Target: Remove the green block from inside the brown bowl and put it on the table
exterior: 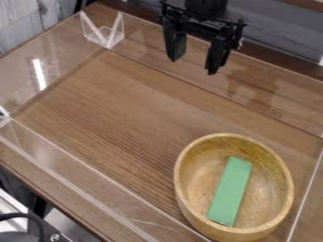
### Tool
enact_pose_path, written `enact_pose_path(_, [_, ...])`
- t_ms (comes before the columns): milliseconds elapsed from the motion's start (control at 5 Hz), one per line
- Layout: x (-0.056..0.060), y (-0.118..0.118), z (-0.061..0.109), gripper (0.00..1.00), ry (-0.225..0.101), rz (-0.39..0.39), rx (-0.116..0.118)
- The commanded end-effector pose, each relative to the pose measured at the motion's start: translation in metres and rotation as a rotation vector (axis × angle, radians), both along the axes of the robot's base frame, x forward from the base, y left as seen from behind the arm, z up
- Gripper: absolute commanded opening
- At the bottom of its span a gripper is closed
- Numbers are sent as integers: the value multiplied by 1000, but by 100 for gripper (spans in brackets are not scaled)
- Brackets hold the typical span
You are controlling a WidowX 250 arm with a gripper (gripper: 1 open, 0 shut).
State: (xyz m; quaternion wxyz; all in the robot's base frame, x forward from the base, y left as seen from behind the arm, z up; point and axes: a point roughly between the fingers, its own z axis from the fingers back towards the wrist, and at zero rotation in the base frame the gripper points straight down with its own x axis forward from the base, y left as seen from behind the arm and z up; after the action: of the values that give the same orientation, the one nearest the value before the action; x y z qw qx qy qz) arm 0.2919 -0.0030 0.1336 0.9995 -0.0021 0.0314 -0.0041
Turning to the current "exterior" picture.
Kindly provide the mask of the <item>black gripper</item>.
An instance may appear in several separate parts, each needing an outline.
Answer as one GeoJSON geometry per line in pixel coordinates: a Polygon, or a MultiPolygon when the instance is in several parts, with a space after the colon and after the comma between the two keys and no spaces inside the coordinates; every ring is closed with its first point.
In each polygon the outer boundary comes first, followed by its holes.
{"type": "Polygon", "coordinates": [[[214,75],[226,64],[233,48],[243,45],[243,17],[229,13],[229,0],[161,0],[161,24],[167,55],[178,61],[186,54],[187,34],[211,41],[205,69],[214,75]]]}

